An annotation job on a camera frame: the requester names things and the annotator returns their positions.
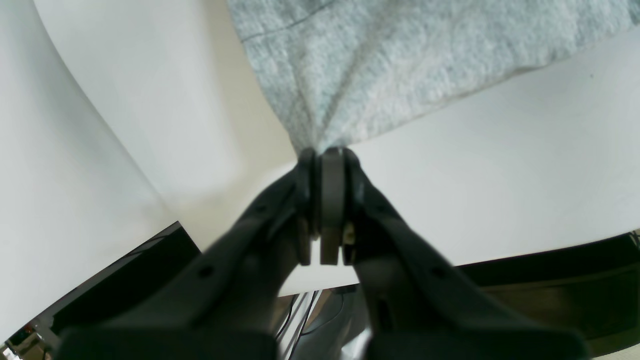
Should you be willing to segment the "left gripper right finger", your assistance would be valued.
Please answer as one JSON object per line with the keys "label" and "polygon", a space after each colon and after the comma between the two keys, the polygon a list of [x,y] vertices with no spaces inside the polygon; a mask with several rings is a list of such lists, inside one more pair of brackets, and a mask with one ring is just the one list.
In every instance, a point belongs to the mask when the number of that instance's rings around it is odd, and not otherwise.
{"label": "left gripper right finger", "polygon": [[414,232],[343,150],[343,259],[365,295],[366,360],[586,360],[571,330],[543,326],[492,300]]}

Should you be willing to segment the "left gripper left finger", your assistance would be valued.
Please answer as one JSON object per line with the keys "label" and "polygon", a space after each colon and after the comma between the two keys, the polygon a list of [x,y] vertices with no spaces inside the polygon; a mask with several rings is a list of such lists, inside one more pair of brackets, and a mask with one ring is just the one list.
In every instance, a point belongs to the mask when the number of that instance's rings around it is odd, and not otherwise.
{"label": "left gripper left finger", "polygon": [[316,154],[266,187],[233,226],[134,309],[64,335],[57,360],[279,360],[278,293],[311,264]]}

